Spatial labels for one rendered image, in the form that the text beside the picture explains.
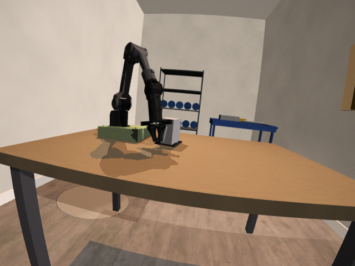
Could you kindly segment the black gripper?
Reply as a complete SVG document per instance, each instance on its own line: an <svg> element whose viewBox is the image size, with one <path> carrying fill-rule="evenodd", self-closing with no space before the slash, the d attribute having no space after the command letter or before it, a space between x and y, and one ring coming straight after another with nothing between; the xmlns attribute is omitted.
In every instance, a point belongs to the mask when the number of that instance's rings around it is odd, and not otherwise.
<svg viewBox="0 0 355 266"><path fill-rule="evenodd" d="M159 122L162 124L153 124L155 122ZM150 110L149 111L149 121L142 121L141 122L141 126L148 125L146 128L150 132L153 142L156 141L156 129L158 131L159 142L162 141L163 133L166 128L165 124L173 124L173 121L172 120L163 120L162 110Z"/></svg>

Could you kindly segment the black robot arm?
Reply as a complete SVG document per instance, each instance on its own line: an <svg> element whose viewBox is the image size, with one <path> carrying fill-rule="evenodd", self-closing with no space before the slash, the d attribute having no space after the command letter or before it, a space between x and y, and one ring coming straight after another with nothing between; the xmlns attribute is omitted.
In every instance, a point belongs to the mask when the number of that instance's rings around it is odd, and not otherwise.
<svg viewBox="0 0 355 266"><path fill-rule="evenodd" d="M154 70L150 69L147 56L148 52L146 48L140 47L132 42L129 42L125 46L123 56L124 66L120 90L118 93L114 94L111 102L114 110L110 112L110 126L130 126L128 125L128 111L132 106L132 98L129 95L129 89L133 67L134 64L138 62L143 70L141 75L145 84L144 93L148 101L148 109L149 111L161 110L161 95L163 93L163 86L157 81Z"/></svg>

